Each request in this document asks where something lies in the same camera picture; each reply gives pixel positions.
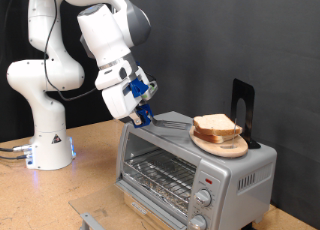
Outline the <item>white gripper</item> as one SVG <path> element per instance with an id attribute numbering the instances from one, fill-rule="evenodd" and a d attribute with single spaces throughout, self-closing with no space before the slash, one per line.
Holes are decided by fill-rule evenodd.
<path id="1" fill-rule="evenodd" d="M 157 82 L 150 81 L 140 66 L 124 59 L 101 69 L 95 85 L 102 91 L 111 115 L 116 119 L 129 116 L 135 125 L 142 124 L 135 109 L 149 101 L 158 90 Z"/>

